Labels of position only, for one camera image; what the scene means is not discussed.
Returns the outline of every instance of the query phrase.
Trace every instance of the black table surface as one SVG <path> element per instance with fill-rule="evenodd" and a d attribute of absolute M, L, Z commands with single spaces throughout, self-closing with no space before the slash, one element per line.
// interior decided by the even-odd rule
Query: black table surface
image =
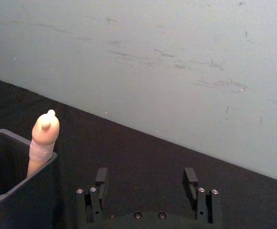
<path fill-rule="evenodd" d="M 0 128 L 31 139 L 49 109 L 60 121 L 55 228 L 75 228 L 75 191 L 100 167 L 109 168 L 105 218 L 137 211 L 194 218 L 182 185 L 184 167 L 192 167 L 202 186 L 220 191 L 225 228 L 277 228 L 277 180 L 0 81 Z"/>

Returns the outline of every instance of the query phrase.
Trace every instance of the white wall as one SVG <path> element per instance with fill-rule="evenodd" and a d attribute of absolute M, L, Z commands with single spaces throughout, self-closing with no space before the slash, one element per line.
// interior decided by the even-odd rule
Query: white wall
<path fill-rule="evenodd" d="M 0 79 L 277 178 L 277 0 L 0 0 Z"/>

